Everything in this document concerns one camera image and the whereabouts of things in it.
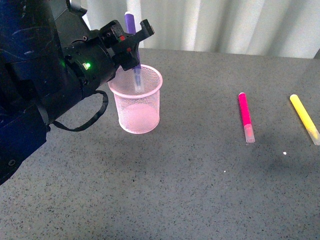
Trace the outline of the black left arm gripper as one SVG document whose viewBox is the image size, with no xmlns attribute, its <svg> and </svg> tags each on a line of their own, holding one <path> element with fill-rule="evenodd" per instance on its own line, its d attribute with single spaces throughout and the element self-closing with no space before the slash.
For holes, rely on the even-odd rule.
<svg viewBox="0 0 320 240">
<path fill-rule="evenodd" d="M 141 30 L 134 37 L 120 37 L 125 34 L 123 28 L 119 21 L 112 20 L 99 30 L 87 28 L 62 47 L 66 64 L 79 83 L 82 99 L 112 80 L 119 65 L 127 71 L 140 64 L 139 42 L 155 34 L 147 19 L 142 20 L 140 26 Z"/>
</svg>

